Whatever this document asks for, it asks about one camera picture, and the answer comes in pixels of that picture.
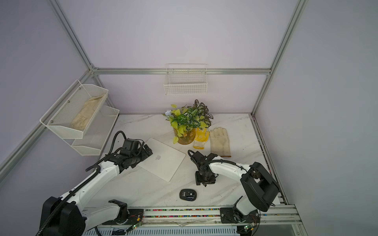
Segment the white laptop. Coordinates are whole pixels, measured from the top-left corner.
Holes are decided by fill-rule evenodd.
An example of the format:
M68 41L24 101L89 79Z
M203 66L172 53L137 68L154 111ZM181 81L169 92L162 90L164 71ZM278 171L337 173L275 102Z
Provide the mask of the white laptop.
M186 154L153 138L148 139L146 144L153 154L138 166L167 183L170 182Z

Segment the black wireless mouse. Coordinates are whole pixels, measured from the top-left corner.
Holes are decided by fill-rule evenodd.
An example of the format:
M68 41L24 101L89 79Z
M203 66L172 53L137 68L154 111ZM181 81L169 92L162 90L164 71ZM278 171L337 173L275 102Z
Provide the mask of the black wireless mouse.
M193 202L197 199L197 192L194 189L182 189L179 198L184 201Z

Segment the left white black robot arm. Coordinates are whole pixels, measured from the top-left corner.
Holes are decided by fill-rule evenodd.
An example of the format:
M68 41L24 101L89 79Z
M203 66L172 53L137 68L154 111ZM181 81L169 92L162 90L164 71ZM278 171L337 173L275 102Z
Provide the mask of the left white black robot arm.
M112 141L109 153L86 169L92 173L80 184L61 197L50 197L44 202L38 236L81 236L108 221L118 225L141 221L141 212L132 215L127 203L115 199L99 209L85 210L89 201L108 182L153 155L141 139L124 138L118 149L114 149L114 145L115 141Z

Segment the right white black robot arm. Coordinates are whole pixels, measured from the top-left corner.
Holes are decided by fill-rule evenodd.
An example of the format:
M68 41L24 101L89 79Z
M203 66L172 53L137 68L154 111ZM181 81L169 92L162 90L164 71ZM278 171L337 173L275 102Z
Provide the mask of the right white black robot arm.
M274 207L280 188L276 180L259 162L252 165L239 164L211 153L188 151L196 165L196 185L208 186L216 183L218 176L240 182L245 194L232 207L220 208L222 223L260 222L260 213Z

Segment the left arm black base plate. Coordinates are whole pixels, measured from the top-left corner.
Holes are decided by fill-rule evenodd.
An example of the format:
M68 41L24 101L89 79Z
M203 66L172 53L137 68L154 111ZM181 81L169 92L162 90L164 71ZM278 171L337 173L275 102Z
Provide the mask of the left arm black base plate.
M102 223L102 225L134 225L138 221L142 221L144 209L136 208L136 209L128 209L129 214L127 218L121 220L112 220L106 221Z

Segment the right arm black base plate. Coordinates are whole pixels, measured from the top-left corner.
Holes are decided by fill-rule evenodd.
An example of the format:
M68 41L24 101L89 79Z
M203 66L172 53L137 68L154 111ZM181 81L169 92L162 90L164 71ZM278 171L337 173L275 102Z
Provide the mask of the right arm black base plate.
M234 207L222 207L220 208L220 221L222 224L259 223L260 216L257 210L244 215Z

